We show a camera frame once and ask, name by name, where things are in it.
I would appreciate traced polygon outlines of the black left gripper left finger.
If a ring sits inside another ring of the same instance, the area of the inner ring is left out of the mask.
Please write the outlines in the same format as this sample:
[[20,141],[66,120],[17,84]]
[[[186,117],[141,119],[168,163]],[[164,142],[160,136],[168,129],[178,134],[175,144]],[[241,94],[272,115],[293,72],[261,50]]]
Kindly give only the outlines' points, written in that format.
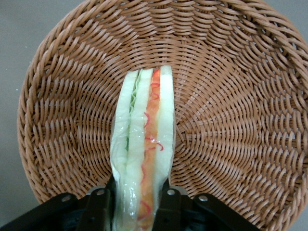
[[115,208],[115,180],[110,177],[104,186],[90,189],[86,206],[77,225],[78,231],[110,231]]

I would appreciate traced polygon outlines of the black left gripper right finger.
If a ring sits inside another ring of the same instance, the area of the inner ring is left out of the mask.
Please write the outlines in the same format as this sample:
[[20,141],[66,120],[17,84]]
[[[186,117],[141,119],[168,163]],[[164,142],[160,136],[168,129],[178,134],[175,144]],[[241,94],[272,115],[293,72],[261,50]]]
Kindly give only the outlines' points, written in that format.
[[154,218],[153,231],[181,230],[182,200],[187,195],[183,187],[172,186],[169,180],[165,181]]

